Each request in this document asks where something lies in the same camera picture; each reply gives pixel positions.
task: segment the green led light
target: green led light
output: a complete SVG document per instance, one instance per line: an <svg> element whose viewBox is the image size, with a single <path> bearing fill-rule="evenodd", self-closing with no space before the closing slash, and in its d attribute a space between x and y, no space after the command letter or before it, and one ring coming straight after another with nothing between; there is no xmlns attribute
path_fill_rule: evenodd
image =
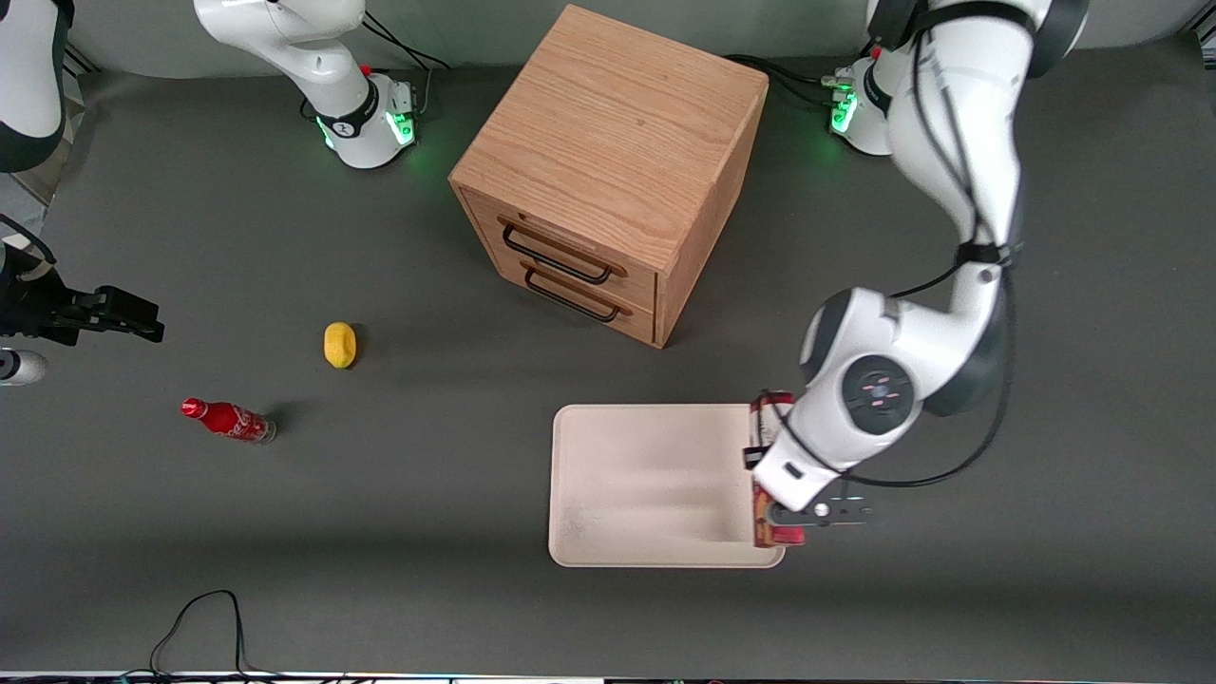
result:
<svg viewBox="0 0 1216 684"><path fill-rule="evenodd" d="M384 112L384 120L388 122L389 128L393 129L393 135L396 136L396 141L401 144L402 147L413 142L413 119L407 114L395 114L393 112Z"/></svg>
<svg viewBox="0 0 1216 684"><path fill-rule="evenodd" d="M325 129L325 124L321 123L321 117L316 118L316 125L321 129L321 135L325 136L325 146L333 150L333 140L330 140L330 131Z"/></svg>
<svg viewBox="0 0 1216 684"><path fill-rule="evenodd" d="M849 130L849 124L852 122L852 113L855 111L857 111L857 96L850 92L849 97L837 105L837 112L832 114L832 128L837 133Z"/></svg>

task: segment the white wall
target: white wall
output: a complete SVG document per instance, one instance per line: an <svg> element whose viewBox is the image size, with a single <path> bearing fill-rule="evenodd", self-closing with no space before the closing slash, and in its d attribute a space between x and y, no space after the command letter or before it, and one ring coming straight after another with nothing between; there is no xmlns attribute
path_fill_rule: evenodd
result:
<svg viewBox="0 0 1216 684"><path fill-rule="evenodd" d="M1091 0L1082 47L1153 40L1176 32L1206 0ZM527 61L567 0L367 0L398 37L454 65ZM716 54L841 55L865 41L866 0L579 0L579 4ZM191 0L77 0L71 39L101 67L197 78L274 73L219 45ZM343 40L378 67L409 66L365 30Z"/></svg>

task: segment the lemon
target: lemon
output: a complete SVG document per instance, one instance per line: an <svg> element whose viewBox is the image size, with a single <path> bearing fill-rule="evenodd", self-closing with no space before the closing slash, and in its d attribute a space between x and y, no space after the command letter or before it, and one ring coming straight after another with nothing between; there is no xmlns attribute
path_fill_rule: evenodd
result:
<svg viewBox="0 0 1216 684"><path fill-rule="evenodd" d="M325 329L325 360L333 368L349 368L355 363L355 331L344 323L333 323Z"/></svg>

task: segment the bottle cap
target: bottle cap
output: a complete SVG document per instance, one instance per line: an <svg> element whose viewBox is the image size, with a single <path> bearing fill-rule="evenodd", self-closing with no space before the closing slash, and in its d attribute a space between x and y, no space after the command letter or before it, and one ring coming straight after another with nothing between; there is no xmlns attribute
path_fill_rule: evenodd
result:
<svg viewBox="0 0 1216 684"><path fill-rule="evenodd" d="M199 419L207 415L207 402L190 398L181 403L181 415Z"/></svg>

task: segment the box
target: box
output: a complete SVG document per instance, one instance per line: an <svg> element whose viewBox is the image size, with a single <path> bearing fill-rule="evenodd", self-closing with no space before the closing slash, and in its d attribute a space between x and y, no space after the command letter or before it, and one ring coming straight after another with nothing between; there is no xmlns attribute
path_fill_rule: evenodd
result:
<svg viewBox="0 0 1216 684"><path fill-rule="evenodd" d="M506 280L662 348L738 198L767 88L570 5L449 180Z"/></svg>

